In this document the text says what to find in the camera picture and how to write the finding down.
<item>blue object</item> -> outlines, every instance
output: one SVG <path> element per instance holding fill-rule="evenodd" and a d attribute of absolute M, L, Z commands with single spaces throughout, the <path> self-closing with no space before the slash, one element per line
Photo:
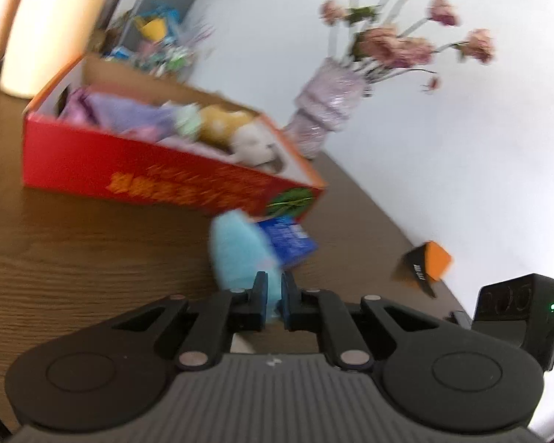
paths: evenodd
<path fill-rule="evenodd" d="M 276 217 L 257 223 L 268 236 L 282 268 L 291 268 L 318 246 L 290 217 Z"/>
<path fill-rule="evenodd" d="M 167 26 L 168 34 L 165 38 L 166 43 L 172 45 L 182 44 L 181 38 L 181 16 L 179 12 L 167 4 L 158 3 L 158 6 L 154 11 L 148 11 L 139 15 L 145 20 L 151 20 L 153 18 L 164 18 Z"/>
<path fill-rule="evenodd" d="M 109 54 L 110 57 L 117 60 L 129 60 L 134 55 L 134 52 L 128 50 L 125 47 L 115 47 L 111 50 L 111 53 Z"/>
<path fill-rule="evenodd" d="M 268 276 L 266 320 L 278 316 L 281 266 L 266 234 L 241 210 L 219 215 L 211 222 L 209 251 L 220 289 L 252 288 L 257 272 Z"/>

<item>yellow object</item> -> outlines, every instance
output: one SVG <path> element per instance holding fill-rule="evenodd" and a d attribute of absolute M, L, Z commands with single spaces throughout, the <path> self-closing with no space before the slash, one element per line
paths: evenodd
<path fill-rule="evenodd" d="M 35 96 L 86 49 L 105 0 L 21 0 L 6 47 L 0 89 Z"/>
<path fill-rule="evenodd" d="M 236 130 L 254 119 L 246 111 L 226 111 L 219 105 L 205 107 L 199 112 L 199 116 L 199 140 L 220 148 L 228 148 Z"/>
<path fill-rule="evenodd" d="M 139 32 L 148 40 L 157 42 L 166 38 L 168 33 L 166 22 L 162 18 L 154 18 L 154 20 L 146 23 L 141 16 L 136 16 L 133 19 L 135 26 Z"/>

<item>red cardboard box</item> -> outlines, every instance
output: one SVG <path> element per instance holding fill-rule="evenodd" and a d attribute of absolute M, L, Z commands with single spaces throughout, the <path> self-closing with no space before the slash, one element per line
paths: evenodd
<path fill-rule="evenodd" d="M 275 135 L 284 170 L 269 175 L 58 121 L 66 95 L 81 85 L 154 105 L 172 100 L 251 112 Z M 213 213 L 243 208 L 255 217 L 288 215 L 298 219 L 326 186 L 291 142 L 258 111 L 94 55 L 64 68 L 27 106 L 23 145 L 26 186 L 125 202 L 167 202 Z"/>

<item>green object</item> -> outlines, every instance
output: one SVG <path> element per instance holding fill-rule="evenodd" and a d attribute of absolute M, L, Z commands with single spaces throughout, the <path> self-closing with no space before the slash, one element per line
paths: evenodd
<path fill-rule="evenodd" d="M 174 129 L 177 135 L 189 141 L 198 140 L 199 130 L 201 129 L 201 116 L 199 115 L 201 108 L 197 103 L 181 106 L 173 102 L 166 102 L 163 107 L 174 107 L 176 109 L 177 119 L 174 123 Z"/>
<path fill-rule="evenodd" d="M 353 42 L 353 46 L 351 48 L 351 56 L 353 57 L 353 61 L 361 61 L 367 56 L 360 50 L 359 43 L 361 43 L 361 38 L 362 33 L 357 32 L 355 36 L 355 41 Z"/>
<path fill-rule="evenodd" d="M 299 217 L 314 202 L 309 188 L 291 188 L 273 198 L 266 208 L 270 217 Z"/>
<path fill-rule="evenodd" d="M 361 8 L 349 8 L 349 15 L 346 18 L 349 25 L 359 23 L 359 21 L 377 20 L 377 11 L 375 6 L 362 6 Z"/>
<path fill-rule="evenodd" d="M 177 72 L 189 64 L 190 52 L 186 48 L 177 48 L 170 54 L 169 71 Z"/>

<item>light blue plush toy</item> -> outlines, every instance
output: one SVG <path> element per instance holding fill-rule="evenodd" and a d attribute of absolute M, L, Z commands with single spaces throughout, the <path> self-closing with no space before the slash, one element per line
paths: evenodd
<path fill-rule="evenodd" d="M 281 299 L 281 268 L 265 233 L 241 210 L 211 222 L 209 250 L 220 289 L 252 288 L 257 272 L 267 273 L 266 320 L 276 318 Z"/>

